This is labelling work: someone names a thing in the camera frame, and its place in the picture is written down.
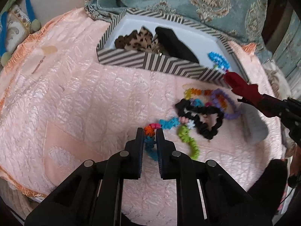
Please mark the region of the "red velvet hair bow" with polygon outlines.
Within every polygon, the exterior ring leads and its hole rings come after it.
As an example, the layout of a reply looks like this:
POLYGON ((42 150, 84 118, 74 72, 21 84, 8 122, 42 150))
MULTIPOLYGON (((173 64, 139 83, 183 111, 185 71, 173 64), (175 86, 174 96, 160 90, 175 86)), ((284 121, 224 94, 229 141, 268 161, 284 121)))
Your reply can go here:
POLYGON ((263 97, 258 91, 257 84, 248 84, 245 80, 235 72, 227 72, 224 75, 225 82, 231 87, 232 92, 241 99, 239 102, 258 107, 263 97))

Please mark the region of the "leopard print hair bow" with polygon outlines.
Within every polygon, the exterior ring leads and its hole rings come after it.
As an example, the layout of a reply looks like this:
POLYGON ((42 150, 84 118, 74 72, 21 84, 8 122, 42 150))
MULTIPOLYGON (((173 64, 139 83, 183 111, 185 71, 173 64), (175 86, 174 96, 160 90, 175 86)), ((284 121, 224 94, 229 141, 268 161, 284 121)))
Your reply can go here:
POLYGON ((131 40, 131 45, 125 47, 125 50, 136 50, 139 52, 168 55, 164 46, 159 43, 158 38, 144 26, 142 26, 139 31, 132 31, 132 33, 128 36, 132 36, 133 39, 131 40))

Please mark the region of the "brown scrunchie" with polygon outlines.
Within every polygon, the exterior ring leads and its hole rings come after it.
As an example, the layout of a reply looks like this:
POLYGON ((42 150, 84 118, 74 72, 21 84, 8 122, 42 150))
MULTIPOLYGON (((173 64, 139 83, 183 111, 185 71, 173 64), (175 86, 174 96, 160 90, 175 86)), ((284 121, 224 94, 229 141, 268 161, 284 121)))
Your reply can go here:
POLYGON ((125 47, 130 46, 131 45, 131 40, 133 39, 132 36, 119 36, 115 41, 115 47, 117 49, 125 49, 125 47))

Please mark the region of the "pink textured blanket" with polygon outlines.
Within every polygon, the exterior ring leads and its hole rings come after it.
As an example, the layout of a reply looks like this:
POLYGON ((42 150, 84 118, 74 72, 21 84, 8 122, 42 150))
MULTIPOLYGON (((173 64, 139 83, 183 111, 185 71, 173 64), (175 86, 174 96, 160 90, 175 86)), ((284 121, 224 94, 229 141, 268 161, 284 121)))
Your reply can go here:
MULTIPOLYGON (((123 150, 138 127, 177 116, 184 89, 219 88, 99 64, 96 46, 108 26, 83 9, 69 11, 30 35, 1 72, 1 179, 28 197, 46 197, 85 160, 123 150)), ((211 141, 191 130, 198 160, 215 160, 248 190, 283 156, 280 121, 261 118, 269 134, 257 144, 245 141, 241 119, 225 120, 211 141)), ((125 181, 122 212, 142 225, 176 225, 175 180, 161 180, 146 154, 142 165, 139 180, 125 181)))

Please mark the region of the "striped white tray box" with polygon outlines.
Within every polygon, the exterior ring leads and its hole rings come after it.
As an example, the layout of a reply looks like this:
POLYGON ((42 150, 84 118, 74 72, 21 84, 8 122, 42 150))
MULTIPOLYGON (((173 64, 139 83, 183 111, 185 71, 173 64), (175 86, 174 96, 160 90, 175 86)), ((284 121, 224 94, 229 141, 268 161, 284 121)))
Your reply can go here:
POLYGON ((100 64, 140 68, 227 87, 226 71, 249 77, 227 39, 179 15, 127 8, 97 45, 100 64))

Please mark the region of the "teal damask patterned fabric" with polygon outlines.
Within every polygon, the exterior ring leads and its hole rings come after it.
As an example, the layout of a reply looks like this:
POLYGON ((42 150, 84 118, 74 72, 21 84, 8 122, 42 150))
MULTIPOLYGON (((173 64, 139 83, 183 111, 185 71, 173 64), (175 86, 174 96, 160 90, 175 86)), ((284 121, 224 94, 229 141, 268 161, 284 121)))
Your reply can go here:
POLYGON ((288 32, 272 53, 264 45, 262 31, 268 0, 85 0, 84 9, 94 20, 111 21, 125 8, 176 14, 221 31, 246 45, 255 42, 262 61, 273 58, 281 67, 300 65, 300 19, 292 17, 288 32))

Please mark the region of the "embroidered cream cushion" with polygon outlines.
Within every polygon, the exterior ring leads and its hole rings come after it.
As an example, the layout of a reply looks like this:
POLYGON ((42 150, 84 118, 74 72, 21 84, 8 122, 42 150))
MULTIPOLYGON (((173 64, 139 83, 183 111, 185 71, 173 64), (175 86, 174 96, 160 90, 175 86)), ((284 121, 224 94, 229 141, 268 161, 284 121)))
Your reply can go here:
POLYGON ((30 20, 17 4, 13 4, 7 14, 6 51, 10 54, 16 50, 30 34, 30 20))

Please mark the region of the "green blue plush toy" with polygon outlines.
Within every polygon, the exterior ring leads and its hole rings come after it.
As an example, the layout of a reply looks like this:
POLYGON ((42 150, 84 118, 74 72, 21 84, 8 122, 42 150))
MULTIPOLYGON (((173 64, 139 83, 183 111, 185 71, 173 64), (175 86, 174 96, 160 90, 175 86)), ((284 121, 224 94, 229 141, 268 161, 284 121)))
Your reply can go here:
POLYGON ((8 0, 1 10, 1 67, 27 36, 40 29, 31 0, 8 0))

